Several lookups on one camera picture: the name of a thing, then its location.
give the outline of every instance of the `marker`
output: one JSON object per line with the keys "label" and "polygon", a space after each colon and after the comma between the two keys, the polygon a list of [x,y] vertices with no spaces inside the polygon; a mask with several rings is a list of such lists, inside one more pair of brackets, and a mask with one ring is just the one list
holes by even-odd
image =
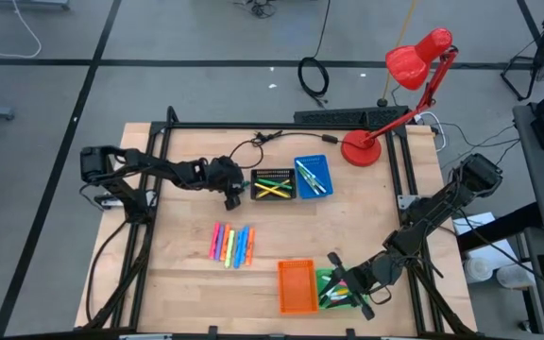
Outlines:
{"label": "marker", "polygon": [[336,292],[334,292],[333,294],[334,295],[345,295],[349,293],[349,289],[346,289],[346,288],[342,288],[342,289],[339,289],[337,290]]}
{"label": "marker", "polygon": [[[291,182],[291,180],[290,180],[290,179],[287,179],[287,180],[284,180],[281,184],[287,184],[287,183],[290,183],[290,182]],[[279,188],[280,188],[280,186],[274,186],[274,187],[272,187],[272,189],[274,189],[274,190],[279,189]],[[255,198],[262,198],[262,197],[264,197],[264,196],[266,196],[266,195],[268,195],[268,194],[270,194],[270,192],[263,191],[263,192],[260,192],[259,194],[257,194],[257,195],[255,196]]]}
{"label": "marker", "polygon": [[253,240],[255,238],[255,229],[249,229],[249,238],[246,243],[246,265],[251,265],[251,259],[253,258]]}
{"label": "marker", "polygon": [[223,241],[224,241],[224,229],[220,227],[217,234],[217,248],[215,249],[215,259],[217,261],[219,261],[220,256],[223,255],[222,253],[222,245],[224,245]]}
{"label": "marker", "polygon": [[228,252],[226,253],[226,262],[224,263],[224,266],[226,268],[230,268],[230,259],[232,258],[233,244],[234,244],[234,230],[231,230],[228,236]]}
{"label": "marker", "polygon": [[[331,280],[331,277],[328,277],[328,276],[323,276],[323,277],[321,277],[321,278],[322,278],[322,280],[324,280],[324,281],[330,281],[330,280]],[[348,286],[343,280],[340,280],[340,281],[339,281],[339,285]]]}
{"label": "marker", "polygon": [[295,163],[297,163],[297,165],[299,165],[299,167],[301,169],[303,169],[305,172],[308,173],[308,175],[310,175],[310,177],[312,178],[312,182],[314,183],[315,186],[318,187],[318,189],[320,189],[320,191],[322,191],[323,193],[326,193],[327,191],[325,190],[324,186],[322,185],[322,183],[320,182],[320,180],[318,180],[318,178],[316,177],[315,174],[312,173],[312,171],[310,171],[310,169],[308,169],[307,167],[305,167],[305,165],[303,165],[301,163],[301,161],[295,161]]}
{"label": "marker", "polygon": [[241,246],[241,264],[245,263],[247,259],[247,244],[249,239],[249,226],[245,226],[243,229],[243,245]]}
{"label": "marker", "polygon": [[312,189],[312,191],[317,194],[317,195],[320,195],[320,193],[318,192],[318,190],[316,190],[316,186],[312,183],[312,180],[310,179],[310,177],[308,176],[308,174],[305,172],[305,170],[303,170],[303,168],[298,168],[297,169],[299,171],[299,173],[301,174],[301,176],[303,177],[303,180],[306,181],[306,183],[308,183],[308,185],[310,186],[310,189]]}
{"label": "marker", "polygon": [[324,304],[325,302],[327,302],[329,298],[331,298],[331,296],[332,296],[332,289],[330,289],[329,292],[325,293],[325,296],[320,299],[319,304]]}
{"label": "marker", "polygon": [[243,244],[243,231],[237,231],[236,247],[234,248],[234,269],[238,269],[241,265],[241,247]]}
{"label": "marker", "polygon": [[221,261],[226,260],[226,251],[228,250],[228,238],[230,237],[230,223],[224,227],[224,238],[222,241],[222,255],[219,258]]}
{"label": "marker", "polygon": [[278,183],[278,182],[275,182],[274,180],[263,179],[263,178],[257,178],[257,181],[259,181],[261,184],[273,185],[273,186],[281,187],[282,189],[289,189],[289,190],[293,189],[291,185],[287,185],[284,182]]}
{"label": "marker", "polygon": [[256,187],[260,188],[260,189],[263,189],[263,190],[266,190],[267,192],[270,192],[272,194],[275,194],[275,195],[278,195],[280,197],[284,197],[284,198],[291,198],[288,194],[282,192],[282,191],[278,191],[276,189],[272,189],[272,188],[268,188],[266,186],[263,186],[262,184],[260,183],[253,183],[253,185],[255,185]]}
{"label": "marker", "polygon": [[219,234],[219,222],[215,222],[215,229],[213,230],[212,246],[209,248],[209,258],[215,259],[215,246],[217,245],[217,234]]}

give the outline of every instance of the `orange tray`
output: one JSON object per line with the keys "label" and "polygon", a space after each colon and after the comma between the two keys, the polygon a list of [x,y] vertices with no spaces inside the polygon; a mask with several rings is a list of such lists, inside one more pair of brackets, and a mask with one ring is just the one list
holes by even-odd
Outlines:
{"label": "orange tray", "polygon": [[281,315],[318,312],[313,260],[279,261],[279,300]]}

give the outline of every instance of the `wooden tabletop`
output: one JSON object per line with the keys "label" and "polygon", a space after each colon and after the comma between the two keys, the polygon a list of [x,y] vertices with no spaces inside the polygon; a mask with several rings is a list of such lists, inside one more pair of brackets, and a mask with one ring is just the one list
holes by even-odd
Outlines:
{"label": "wooden tabletop", "polygon": [[[149,124],[127,124],[121,147],[144,151],[148,130]],[[407,130],[419,193],[432,195],[444,185],[432,133],[428,127],[409,126]],[[337,137],[346,133],[308,132]],[[168,160],[179,162],[228,155],[252,136],[252,130],[175,129],[171,134]],[[220,333],[342,335],[346,328],[353,328],[358,335],[416,335],[406,272],[390,287],[393,295],[390,302],[372,305],[376,317],[371,321],[364,319],[360,309],[321,310],[318,314],[299,316],[282,316],[279,312],[278,260],[314,259],[316,268],[329,268],[332,266],[327,254],[335,251],[344,265],[351,267],[383,250],[385,237],[399,227],[386,145],[383,138],[379,141],[381,158],[368,167],[348,164],[338,144],[323,143],[311,136],[287,136],[263,146],[265,157],[259,168],[293,167],[294,157],[325,154],[334,194],[319,199],[255,202],[245,193],[241,197],[242,205],[227,212],[223,194],[186,192],[164,181],[138,330],[205,333],[209,326],[216,325]],[[403,190],[408,193],[398,138],[396,149]],[[259,150],[246,145],[236,153],[234,160],[249,165],[258,157]],[[249,179],[250,170],[244,173]],[[137,185],[138,177],[127,181]],[[123,219],[121,209],[103,214],[94,252]],[[235,229],[250,225],[256,230],[252,266],[225,269],[220,262],[208,258],[216,221],[231,223]],[[444,227],[451,228],[451,222],[447,221]],[[128,230],[125,228],[109,243],[97,264],[92,313],[104,304],[118,283]],[[454,236],[439,229],[428,240],[433,263],[445,276],[444,279],[436,277],[436,286],[463,322],[475,330]],[[126,301],[133,297],[133,288],[129,290]],[[379,294],[377,300],[383,299],[382,293]],[[84,296],[77,313],[77,325],[86,323]],[[422,296],[427,306],[427,296]],[[429,310],[426,308],[425,312],[427,329],[431,330]],[[126,307],[126,324],[128,314]]]}

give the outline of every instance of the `desk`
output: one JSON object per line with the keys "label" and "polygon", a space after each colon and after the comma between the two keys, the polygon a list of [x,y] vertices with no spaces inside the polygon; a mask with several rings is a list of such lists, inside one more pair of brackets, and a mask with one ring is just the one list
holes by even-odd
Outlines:
{"label": "desk", "polygon": [[[519,234],[527,227],[544,228],[544,150],[540,148],[530,124],[535,120],[529,106],[514,107],[514,121],[518,129],[521,147],[535,191],[536,202],[522,207],[492,223],[477,228],[489,241],[501,240]],[[459,236],[462,251],[483,246],[484,243],[473,232]]]}
{"label": "desk", "polygon": [[[544,254],[544,150],[540,147],[530,126],[535,120],[532,108],[529,106],[514,107],[513,114],[530,172],[530,180],[535,191],[536,202],[510,212],[476,230],[490,242],[523,232],[529,250],[529,254],[523,254],[523,257],[529,257],[534,271],[540,273],[537,255]],[[459,236],[458,242],[462,251],[484,244],[472,232]],[[544,332],[544,283],[541,280],[536,280],[536,286],[536,290],[524,291],[524,300],[532,331]]]}
{"label": "desk", "polygon": [[[121,147],[145,151],[149,130],[149,124],[127,124]],[[167,158],[173,162],[229,154],[240,142],[253,137],[251,128],[174,128],[172,131]],[[308,132],[337,137],[346,133]],[[408,135],[419,193],[432,195],[444,185],[432,133],[429,127],[408,127]],[[265,156],[260,168],[292,167],[295,156],[326,154],[334,194],[321,199],[254,202],[248,195],[242,195],[242,205],[226,212],[221,194],[182,191],[164,182],[138,331],[206,333],[209,326],[216,325],[224,334],[345,335],[346,328],[353,328],[360,336],[417,335],[406,272],[390,288],[392,300],[383,306],[372,306],[376,317],[371,321],[365,321],[359,309],[322,310],[318,314],[300,316],[280,316],[279,313],[278,260],[312,258],[316,267],[324,268],[331,266],[327,253],[336,251],[344,265],[350,267],[382,250],[385,237],[399,226],[387,148],[384,138],[379,141],[383,150],[381,158],[364,168],[348,164],[341,156],[339,145],[322,143],[311,136],[287,136],[263,146]],[[236,153],[235,161],[252,164],[258,156],[257,149],[246,146]],[[400,171],[404,172],[400,155],[398,161]],[[250,178],[249,170],[245,171],[245,177]],[[138,178],[127,181],[136,185]],[[407,192],[406,183],[402,186]],[[103,214],[94,251],[122,221],[120,209]],[[221,263],[209,260],[215,221],[229,222],[235,228],[249,224],[256,230],[252,266],[225,269]],[[109,243],[98,262],[93,284],[93,313],[104,304],[119,281],[127,237],[125,228]],[[475,330],[454,236],[439,230],[428,240],[433,262],[445,275],[443,280],[436,278],[436,286],[464,323]],[[128,323],[127,306],[132,296],[130,288],[122,326]],[[78,309],[77,325],[86,323],[84,300],[85,297]],[[432,329],[429,321],[426,317],[427,330]]]}

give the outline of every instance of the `lamp shade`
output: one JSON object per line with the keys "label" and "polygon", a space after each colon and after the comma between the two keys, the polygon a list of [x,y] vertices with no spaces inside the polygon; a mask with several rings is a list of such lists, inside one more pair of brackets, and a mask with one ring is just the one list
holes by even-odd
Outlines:
{"label": "lamp shade", "polygon": [[408,90],[418,89],[430,73],[432,61],[452,44],[452,34],[446,28],[436,28],[418,44],[401,46],[385,55],[390,75]]}

